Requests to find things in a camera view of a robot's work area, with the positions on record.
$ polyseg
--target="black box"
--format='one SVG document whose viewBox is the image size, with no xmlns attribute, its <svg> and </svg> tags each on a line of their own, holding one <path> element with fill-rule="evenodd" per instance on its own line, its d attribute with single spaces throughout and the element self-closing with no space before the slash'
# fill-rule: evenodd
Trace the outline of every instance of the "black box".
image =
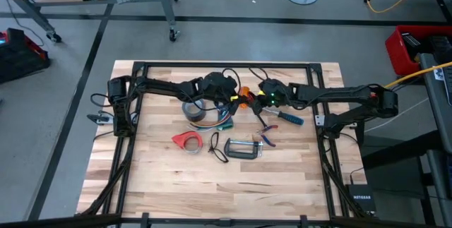
<svg viewBox="0 0 452 228">
<path fill-rule="evenodd" d="M 375 212 L 374 194 L 368 185 L 347 185 L 347 190 L 363 211 Z"/>
</svg>

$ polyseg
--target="red container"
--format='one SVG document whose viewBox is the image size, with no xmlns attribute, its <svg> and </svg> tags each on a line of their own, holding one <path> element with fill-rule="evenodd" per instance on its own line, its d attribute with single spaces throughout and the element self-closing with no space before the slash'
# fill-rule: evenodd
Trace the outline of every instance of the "red container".
<svg viewBox="0 0 452 228">
<path fill-rule="evenodd" d="M 401 25 L 395 28 L 395 32 L 386 40 L 386 49 L 389 59 L 393 64 L 395 73 L 399 76 L 406 76 L 420 70 L 418 63 L 412 61 L 408 55 L 402 33 L 408 32 L 414 38 L 421 41 L 430 35 L 452 36 L 452 27 L 449 26 L 406 26 Z"/>
</svg>

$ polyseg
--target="red tape dispenser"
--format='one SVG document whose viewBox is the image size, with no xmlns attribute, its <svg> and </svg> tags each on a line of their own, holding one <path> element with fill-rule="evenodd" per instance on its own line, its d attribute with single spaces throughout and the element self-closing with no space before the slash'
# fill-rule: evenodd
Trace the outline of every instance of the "red tape dispenser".
<svg viewBox="0 0 452 228">
<path fill-rule="evenodd" d="M 198 140 L 198 148 L 195 150 L 187 150 L 185 148 L 185 144 L 189 139 L 192 138 L 196 138 Z M 202 137 L 199 135 L 199 133 L 194 132 L 194 131 L 189 131 L 186 133 L 181 133 L 177 136 L 173 136 L 172 141 L 174 141 L 174 143 L 176 143 L 182 150 L 185 150 L 185 152 L 189 153 L 189 154 L 196 154 L 199 151 L 201 151 L 201 148 L 203 148 L 203 139 Z"/>
</svg>

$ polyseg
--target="red toolbox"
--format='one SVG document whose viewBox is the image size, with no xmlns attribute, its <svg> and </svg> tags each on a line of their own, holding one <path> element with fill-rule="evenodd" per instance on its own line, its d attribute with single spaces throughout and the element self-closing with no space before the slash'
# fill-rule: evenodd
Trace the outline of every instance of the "red toolbox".
<svg viewBox="0 0 452 228">
<path fill-rule="evenodd" d="M 22 30 L 0 32 L 0 83 L 27 76 L 49 67 L 47 52 Z"/>
<path fill-rule="evenodd" d="M 452 36 L 452 27 L 449 26 L 406 26 L 395 28 L 395 32 L 386 40 L 386 49 L 393 64 L 395 73 L 406 76 L 420 70 L 418 63 L 412 61 L 408 55 L 402 33 L 408 32 L 419 41 L 430 35 Z"/>
</svg>

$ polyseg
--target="screwdriver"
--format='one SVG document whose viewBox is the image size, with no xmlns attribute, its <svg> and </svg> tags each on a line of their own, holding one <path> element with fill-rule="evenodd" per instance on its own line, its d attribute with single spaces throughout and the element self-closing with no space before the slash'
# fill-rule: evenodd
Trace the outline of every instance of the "screwdriver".
<svg viewBox="0 0 452 228">
<path fill-rule="evenodd" d="M 299 117 L 297 117 L 295 115 L 287 114 L 287 113 L 282 112 L 282 111 L 279 111 L 279 112 L 278 111 L 273 111 L 273 110 L 270 110 L 268 108 L 263 108 L 263 110 L 266 111 L 266 112 L 271 112 L 273 114 L 276 114 L 276 115 L 278 115 L 278 118 L 284 119 L 284 120 L 289 121 L 290 123 L 294 123 L 296 125 L 302 126 L 303 123 L 304 123 L 304 120 L 302 118 L 299 118 Z"/>
</svg>

